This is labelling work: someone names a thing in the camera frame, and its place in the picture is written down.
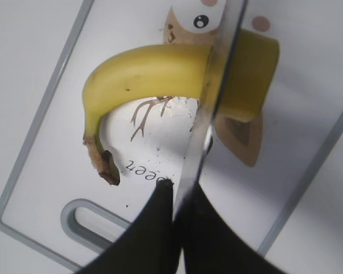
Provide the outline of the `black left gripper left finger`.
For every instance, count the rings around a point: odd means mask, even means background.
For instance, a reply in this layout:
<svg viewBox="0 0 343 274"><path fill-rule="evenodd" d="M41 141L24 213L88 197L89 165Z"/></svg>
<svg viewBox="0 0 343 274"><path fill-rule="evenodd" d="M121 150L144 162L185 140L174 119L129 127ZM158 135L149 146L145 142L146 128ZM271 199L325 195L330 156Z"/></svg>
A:
<svg viewBox="0 0 343 274"><path fill-rule="evenodd" d="M173 182L156 187L137 218L78 273L176 273L181 253L173 223Z"/></svg>

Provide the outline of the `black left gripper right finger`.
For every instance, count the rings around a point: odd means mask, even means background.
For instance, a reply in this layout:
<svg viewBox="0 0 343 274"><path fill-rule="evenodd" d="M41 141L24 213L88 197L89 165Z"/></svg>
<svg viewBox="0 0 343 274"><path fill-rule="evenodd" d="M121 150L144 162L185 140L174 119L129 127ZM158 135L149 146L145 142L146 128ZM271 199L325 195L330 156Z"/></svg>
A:
<svg viewBox="0 0 343 274"><path fill-rule="evenodd" d="M186 273L283 273L248 246L196 184L174 222Z"/></svg>

